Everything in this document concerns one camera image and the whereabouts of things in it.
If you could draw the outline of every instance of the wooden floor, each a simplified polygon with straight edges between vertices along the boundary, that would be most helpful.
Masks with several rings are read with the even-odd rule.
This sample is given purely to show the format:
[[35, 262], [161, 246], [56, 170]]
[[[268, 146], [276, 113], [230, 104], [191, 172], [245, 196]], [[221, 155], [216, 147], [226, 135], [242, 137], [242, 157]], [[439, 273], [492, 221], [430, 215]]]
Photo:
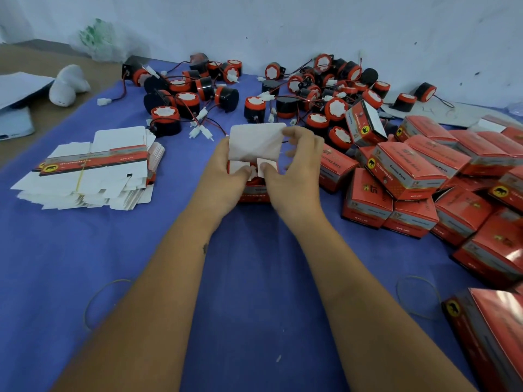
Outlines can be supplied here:
[[0, 142], [0, 168], [74, 112], [87, 99], [112, 86], [120, 79], [121, 64], [98, 63], [75, 54], [68, 46], [61, 46], [62, 44], [53, 46], [53, 44], [56, 43], [1, 44], [0, 75], [28, 72], [56, 77], [62, 67], [76, 64], [82, 67], [85, 78], [91, 85], [91, 92], [79, 94], [75, 104], [67, 108], [53, 105], [47, 98], [32, 102], [30, 104], [31, 118], [36, 131], [30, 136]]

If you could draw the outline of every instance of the yellow logo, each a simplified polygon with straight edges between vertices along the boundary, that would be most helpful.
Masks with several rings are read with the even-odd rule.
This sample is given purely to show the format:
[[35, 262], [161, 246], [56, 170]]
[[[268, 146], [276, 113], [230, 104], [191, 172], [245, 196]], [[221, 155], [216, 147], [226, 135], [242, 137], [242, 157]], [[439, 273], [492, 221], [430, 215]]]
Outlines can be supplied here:
[[508, 195], [508, 189], [502, 185], [498, 185], [493, 188], [492, 193], [498, 198], [503, 198]]
[[51, 165], [47, 165], [45, 168], [43, 168], [42, 172], [50, 173], [50, 172], [54, 172], [57, 169], [58, 169], [57, 164], [51, 164]]
[[453, 318], [457, 318], [458, 316], [460, 316], [461, 308], [455, 300], [448, 300], [448, 302], [445, 304], [445, 307], [447, 308], [447, 312], [449, 313], [449, 315]]
[[376, 160], [374, 158], [370, 158], [367, 161], [367, 166], [369, 167], [369, 169], [374, 169], [374, 167], [376, 166]]

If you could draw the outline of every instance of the white wall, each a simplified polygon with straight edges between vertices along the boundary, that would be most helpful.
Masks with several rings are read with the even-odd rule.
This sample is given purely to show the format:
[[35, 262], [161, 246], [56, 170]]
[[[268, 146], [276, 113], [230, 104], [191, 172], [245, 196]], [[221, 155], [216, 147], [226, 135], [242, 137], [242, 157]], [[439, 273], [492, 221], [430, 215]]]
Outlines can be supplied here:
[[523, 0], [17, 0], [35, 38], [67, 42], [93, 18], [119, 22], [145, 55], [205, 52], [262, 74], [314, 53], [373, 67], [393, 89], [428, 81], [449, 100], [523, 100]]

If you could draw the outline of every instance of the white plush toy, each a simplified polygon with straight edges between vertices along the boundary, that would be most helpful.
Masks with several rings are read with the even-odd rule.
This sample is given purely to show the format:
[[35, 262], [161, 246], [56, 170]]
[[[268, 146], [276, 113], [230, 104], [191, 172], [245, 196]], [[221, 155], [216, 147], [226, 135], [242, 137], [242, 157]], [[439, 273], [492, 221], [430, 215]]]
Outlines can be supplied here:
[[49, 100], [54, 105], [69, 107], [76, 100], [77, 93], [88, 92], [90, 89], [80, 66], [68, 65], [60, 70], [51, 85]]

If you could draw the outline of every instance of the blue tablecloth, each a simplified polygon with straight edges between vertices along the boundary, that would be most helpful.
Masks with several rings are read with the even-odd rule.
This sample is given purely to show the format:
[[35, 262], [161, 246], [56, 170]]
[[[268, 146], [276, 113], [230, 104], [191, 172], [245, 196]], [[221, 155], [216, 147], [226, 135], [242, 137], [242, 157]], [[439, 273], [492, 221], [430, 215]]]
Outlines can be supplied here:
[[[158, 71], [170, 63], [153, 63]], [[188, 203], [217, 141], [202, 135], [160, 138], [166, 148], [150, 204], [122, 212], [100, 209], [41, 210], [9, 188], [58, 144], [93, 140], [95, 131], [144, 125], [144, 90], [108, 106], [96, 98], [0, 171], [0, 390], [45, 391], [88, 338], [83, 314], [106, 283], [135, 279]], [[247, 96], [261, 92], [244, 75], [237, 110], [209, 117], [226, 131], [245, 123]], [[121, 84], [100, 94], [120, 95]], [[207, 125], [214, 137], [222, 135]], [[432, 234], [421, 240], [373, 230], [340, 218], [342, 194], [321, 191], [330, 222], [356, 255], [397, 299], [396, 282], [417, 275], [444, 299], [481, 283], [448, 257], [451, 249]], [[88, 321], [99, 323], [128, 289], [115, 284], [92, 304]], [[402, 299], [454, 364], [473, 381], [465, 358], [430, 285], [402, 283]], [[213, 235], [194, 312], [182, 390], [347, 390], [329, 324], [306, 259], [270, 205], [239, 205]]]

